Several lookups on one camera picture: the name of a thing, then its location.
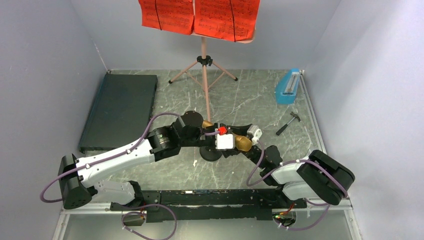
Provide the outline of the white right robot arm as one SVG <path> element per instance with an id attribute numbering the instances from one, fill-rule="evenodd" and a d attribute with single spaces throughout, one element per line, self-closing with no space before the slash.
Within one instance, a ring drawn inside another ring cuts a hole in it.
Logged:
<path id="1" fill-rule="evenodd" d="M 319 149 L 303 158 L 283 161 L 275 145 L 264 147 L 260 143 L 263 132 L 257 125 L 221 126 L 217 131 L 218 150 L 235 151 L 254 163 L 247 186 L 260 182 L 275 186 L 275 200 L 282 208 L 309 198 L 338 205 L 349 196 L 348 190 L 356 179 L 354 173 Z"/>

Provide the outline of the gold microphone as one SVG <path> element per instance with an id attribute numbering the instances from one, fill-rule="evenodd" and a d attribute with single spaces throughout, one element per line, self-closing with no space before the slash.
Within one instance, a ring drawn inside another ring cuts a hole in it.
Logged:
<path id="1" fill-rule="evenodd" d="M 216 134 L 212 134 L 212 133 L 205 133 L 205 136 L 216 136 Z M 236 135 L 233 134 L 235 136 L 235 148 L 239 151 L 242 152 L 248 152 L 252 146 L 253 143 L 252 141 L 247 137 L 247 136 L 242 136 L 242 135 Z"/>

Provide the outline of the blue metronome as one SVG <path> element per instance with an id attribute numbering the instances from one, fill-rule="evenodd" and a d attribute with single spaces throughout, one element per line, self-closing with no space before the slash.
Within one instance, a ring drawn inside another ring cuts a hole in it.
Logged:
<path id="1" fill-rule="evenodd" d="M 295 102 L 301 71 L 290 69 L 275 87 L 275 100 L 279 105 L 291 105 Z"/>

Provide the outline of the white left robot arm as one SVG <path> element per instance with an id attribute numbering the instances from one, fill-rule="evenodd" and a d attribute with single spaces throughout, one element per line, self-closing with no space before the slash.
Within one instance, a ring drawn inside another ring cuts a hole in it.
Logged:
<path id="1" fill-rule="evenodd" d="M 182 147 L 214 147 L 219 131 L 204 129 L 203 122 L 200 113 L 187 111 L 170 125 L 146 129 L 140 138 L 122 147 L 90 157 L 63 156 L 58 171 L 63 207 L 72 210 L 101 199 L 139 209 L 144 196 L 137 182 L 110 182 L 106 177 L 176 156 Z"/>

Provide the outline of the black microphone stand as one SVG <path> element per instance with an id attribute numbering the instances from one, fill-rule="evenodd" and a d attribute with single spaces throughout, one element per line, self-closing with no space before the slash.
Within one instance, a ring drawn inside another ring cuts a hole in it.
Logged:
<path id="1" fill-rule="evenodd" d="M 215 162 L 223 156 L 221 151 L 218 151 L 208 146 L 200 147 L 199 154 L 205 161 L 208 162 Z"/>

